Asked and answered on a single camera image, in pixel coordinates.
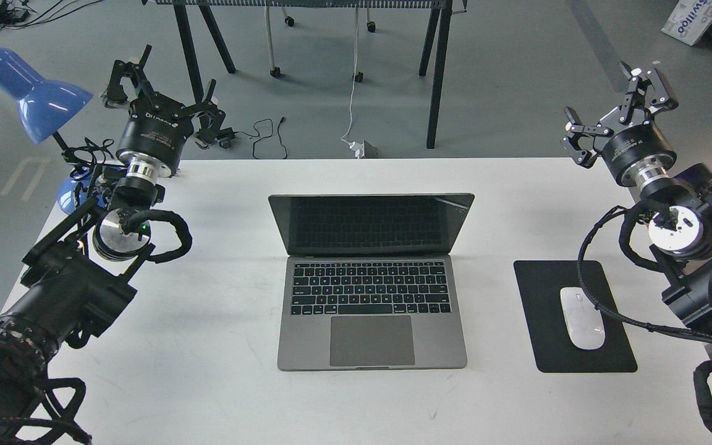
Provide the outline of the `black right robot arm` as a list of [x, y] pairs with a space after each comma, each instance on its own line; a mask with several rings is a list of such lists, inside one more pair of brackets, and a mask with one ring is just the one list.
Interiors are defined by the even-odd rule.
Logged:
[[582, 264], [596, 232], [622, 217], [619, 248], [634, 265], [665, 275], [661, 294], [682, 327], [658, 326], [610, 310], [611, 319], [684, 340], [712, 344], [712, 172], [694, 164], [670, 175], [676, 153], [655, 123], [656, 115], [678, 107], [663, 74], [655, 68], [619, 63], [627, 79], [622, 101], [594, 125], [585, 125], [566, 108], [563, 149], [583, 168], [603, 160], [616, 185], [635, 188], [631, 208], [616, 206], [591, 229], [577, 254]]

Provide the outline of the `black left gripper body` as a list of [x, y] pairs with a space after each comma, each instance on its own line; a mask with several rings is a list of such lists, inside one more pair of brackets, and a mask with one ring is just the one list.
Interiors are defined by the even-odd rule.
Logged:
[[172, 99], [159, 99], [159, 108], [147, 99], [135, 99], [129, 104], [129, 119], [117, 148], [117, 158], [130, 162], [135, 154], [161, 161], [163, 170], [176, 170], [194, 126], [189, 117], [175, 118], [184, 104]]

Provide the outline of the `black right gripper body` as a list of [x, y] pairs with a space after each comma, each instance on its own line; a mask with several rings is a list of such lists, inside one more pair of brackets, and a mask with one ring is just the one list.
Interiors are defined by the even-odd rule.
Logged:
[[621, 111], [612, 110], [599, 120], [600, 127], [612, 130], [610, 137], [596, 137], [596, 151], [601, 154], [617, 185], [642, 188], [639, 171], [644, 164], [659, 164], [670, 169], [676, 154], [656, 126], [650, 113], [633, 110], [627, 123], [619, 121]]

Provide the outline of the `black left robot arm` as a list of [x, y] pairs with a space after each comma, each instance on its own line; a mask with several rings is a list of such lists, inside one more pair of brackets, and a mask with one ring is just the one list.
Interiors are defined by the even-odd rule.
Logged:
[[122, 108], [128, 122], [116, 151], [119, 164], [77, 157], [59, 129], [91, 100], [76, 85], [48, 80], [14, 51], [0, 48], [0, 88], [17, 102], [34, 143], [53, 137], [74, 167], [74, 209], [25, 254], [27, 288], [0, 315], [0, 444], [27, 443], [25, 427], [44, 428], [31, 444], [62, 436], [90, 444], [75, 416], [87, 392], [80, 378], [49, 378], [48, 364], [63, 344], [85, 346], [102, 335], [136, 290], [130, 280], [146, 262], [163, 264], [190, 251], [184, 219], [155, 205], [164, 199], [161, 177], [176, 173], [187, 140], [208, 147], [226, 136], [212, 80], [195, 104], [156, 92], [144, 73], [151, 48], [138, 61], [116, 60], [102, 99]]

